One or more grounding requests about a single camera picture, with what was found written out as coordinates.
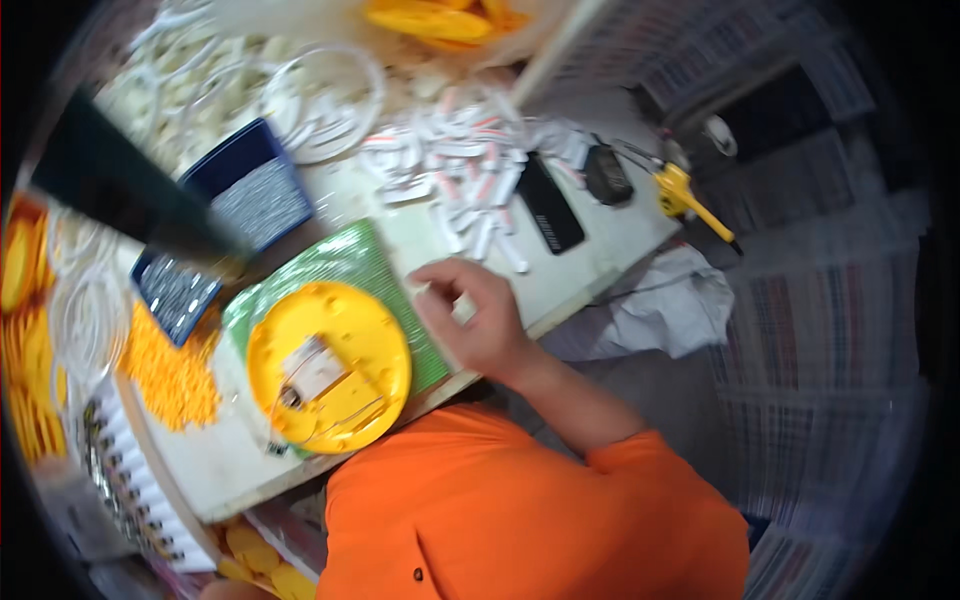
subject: orange plastic pile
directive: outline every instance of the orange plastic pile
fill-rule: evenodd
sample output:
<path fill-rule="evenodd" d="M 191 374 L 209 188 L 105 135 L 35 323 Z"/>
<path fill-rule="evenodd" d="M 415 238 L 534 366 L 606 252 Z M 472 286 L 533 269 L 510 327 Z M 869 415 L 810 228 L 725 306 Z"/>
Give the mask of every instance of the orange plastic pile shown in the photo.
<path fill-rule="evenodd" d="M 142 301 L 133 307 L 120 370 L 136 381 L 147 410 L 172 431 L 216 422 L 220 395 L 207 362 L 219 337 L 217 319 L 215 311 L 207 311 L 186 343 L 175 348 Z"/>

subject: black phone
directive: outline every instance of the black phone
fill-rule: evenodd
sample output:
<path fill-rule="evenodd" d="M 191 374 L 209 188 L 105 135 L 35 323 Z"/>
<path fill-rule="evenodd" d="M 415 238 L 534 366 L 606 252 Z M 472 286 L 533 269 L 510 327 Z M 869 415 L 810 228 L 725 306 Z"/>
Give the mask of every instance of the black phone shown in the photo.
<path fill-rule="evenodd" d="M 516 192 L 534 216 L 547 248 L 555 255 L 563 254 L 587 239 L 584 228 L 553 181 L 540 154 L 532 152 L 527 155 L 527 168 L 520 175 Z"/>

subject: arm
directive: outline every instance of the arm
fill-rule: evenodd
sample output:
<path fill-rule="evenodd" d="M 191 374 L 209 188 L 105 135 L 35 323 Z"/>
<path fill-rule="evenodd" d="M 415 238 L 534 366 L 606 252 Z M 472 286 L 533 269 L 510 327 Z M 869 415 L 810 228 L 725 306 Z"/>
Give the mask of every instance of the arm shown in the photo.
<path fill-rule="evenodd" d="M 570 449 L 583 455 L 647 428 L 623 400 L 527 337 L 507 279 L 459 258 L 426 265 L 410 278 L 429 284 L 414 305 L 434 337 L 465 368 L 525 397 Z M 451 313 L 453 302 L 463 294 L 477 310 L 460 324 Z"/>

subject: pile of small yellow parts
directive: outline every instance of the pile of small yellow parts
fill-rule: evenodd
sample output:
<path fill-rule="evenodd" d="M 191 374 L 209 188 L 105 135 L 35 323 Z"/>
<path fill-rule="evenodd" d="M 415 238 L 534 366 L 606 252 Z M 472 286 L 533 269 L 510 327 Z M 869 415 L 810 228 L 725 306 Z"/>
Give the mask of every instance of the pile of small yellow parts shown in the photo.
<path fill-rule="evenodd" d="M 465 52 L 514 32 L 530 20 L 506 0 L 368 0 L 371 23 L 448 52 Z"/>
<path fill-rule="evenodd" d="M 217 345 L 218 315 L 208 311 L 181 348 L 174 347 L 142 301 L 133 307 L 127 346 L 119 368 L 136 381 L 143 403 L 171 431 L 217 419 L 220 395 L 207 368 Z"/>
<path fill-rule="evenodd" d="M 317 587 L 285 563 L 241 516 L 213 525 L 210 536 L 224 553 L 217 571 L 228 579 L 254 584 L 283 600 L 313 600 Z"/>

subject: workbench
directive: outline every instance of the workbench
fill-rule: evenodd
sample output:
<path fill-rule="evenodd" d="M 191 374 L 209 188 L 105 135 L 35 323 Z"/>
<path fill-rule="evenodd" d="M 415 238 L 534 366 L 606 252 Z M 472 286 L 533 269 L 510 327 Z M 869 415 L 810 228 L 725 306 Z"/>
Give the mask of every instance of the workbench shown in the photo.
<path fill-rule="evenodd" d="M 637 118 L 632 100 L 621 89 L 586 98 L 554 99 L 537 111 L 526 110 L 531 114 L 541 111 L 573 119 L 605 141 L 621 138 L 649 151 L 658 148 L 656 136 Z M 554 173 L 587 234 L 586 242 L 560 256 L 547 249 L 523 202 L 511 203 L 515 243 L 529 261 L 530 271 L 514 274 L 496 249 L 484 264 L 512 282 L 520 317 L 531 337 L 538 338 L 583 308 L 679 227 L 660 211 L 651 176 L 629 161 L 621 164 L 636 192 L 629 204 L 618 208 L 601 205 L 587 191 L 573 187 L 566 176 Z M 315 200 L 324 199 L 326 208 L 319 218 L 330 231 L 357 218 L 373 219 L 398 277 L 447 256 L 442 239 L 430 225 L 426 202 L 385 207 L 376 198 L 370 178 L 351 158 L 302 168 L 300 174 L 308 194 Z M 120 257 L 122 268 L 128 270 L 140 250 L 133 243 L 125 247 Z M 404 285 L 412 297 L 416 290 Z M 264 454 L 267 420 L 253 402 L 244 361 L 227 337 L 222 338 L 212 359 L 223 397 L 217 423 L 172 432 L 148 415 L 153 444 L 187 504 L 203 522 L 235 515 L 348 458 L 318 455 L 304 461 L 292 452 L 282 458 Z M 451 375 L 409 398 L 396 426 L 437 408 L 478 379 L 476 373 L 447 362 Z"/>

